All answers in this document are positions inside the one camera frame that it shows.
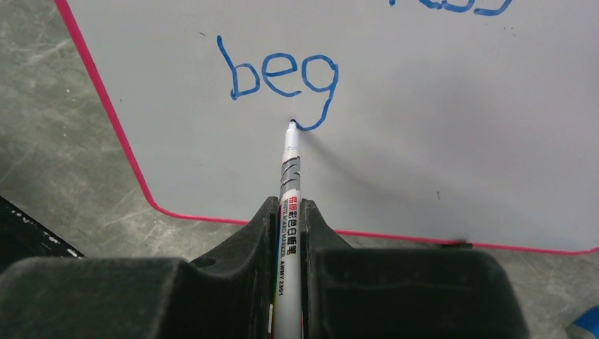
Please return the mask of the pink framed whiteboard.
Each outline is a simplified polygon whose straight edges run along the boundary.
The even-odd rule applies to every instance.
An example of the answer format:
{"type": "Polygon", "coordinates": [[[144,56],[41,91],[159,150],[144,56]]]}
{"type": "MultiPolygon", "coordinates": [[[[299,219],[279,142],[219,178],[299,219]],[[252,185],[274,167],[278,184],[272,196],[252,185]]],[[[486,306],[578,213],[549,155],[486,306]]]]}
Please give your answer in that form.
{"type": "Polygon", "coordinates": [[[597,1],[58,1],[143,194],[242,223],[301,190],[347,234],[598,249],[597,1]]]}

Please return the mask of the white blue whiteboard marker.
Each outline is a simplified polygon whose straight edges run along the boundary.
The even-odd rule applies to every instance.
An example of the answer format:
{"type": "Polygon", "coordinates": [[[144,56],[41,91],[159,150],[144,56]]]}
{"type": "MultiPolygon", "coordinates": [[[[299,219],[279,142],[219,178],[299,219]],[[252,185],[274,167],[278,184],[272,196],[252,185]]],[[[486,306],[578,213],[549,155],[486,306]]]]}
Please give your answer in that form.
{"type": "Polygon", "coordinates": [[[285,132],[280,176],[272,338],[303,337],[299,136],[297,123],[290,121],[285,132]]]}

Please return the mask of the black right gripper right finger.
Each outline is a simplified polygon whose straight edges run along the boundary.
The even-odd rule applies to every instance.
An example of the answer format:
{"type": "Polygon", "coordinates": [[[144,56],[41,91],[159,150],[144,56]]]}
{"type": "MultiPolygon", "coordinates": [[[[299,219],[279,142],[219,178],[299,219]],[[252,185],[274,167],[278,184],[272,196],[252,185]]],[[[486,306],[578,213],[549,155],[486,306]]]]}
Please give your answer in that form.
{"type": "Polygon", "coordinates": [[[527,338],[506,272],[459,247],[360,249],[301,203],[307,338],[527,338]]]}

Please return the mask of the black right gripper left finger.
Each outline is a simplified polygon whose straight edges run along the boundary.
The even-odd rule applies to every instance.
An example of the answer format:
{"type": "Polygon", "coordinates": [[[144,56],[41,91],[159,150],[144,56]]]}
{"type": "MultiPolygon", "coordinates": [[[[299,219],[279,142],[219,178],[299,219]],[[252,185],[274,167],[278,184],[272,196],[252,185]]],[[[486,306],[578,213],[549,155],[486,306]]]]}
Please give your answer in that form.
{"type": "Polygon", "coordinates": [[[267,338],[277,209],[193,261],[19,260],[1,271],[1,337],[267,338]]]}

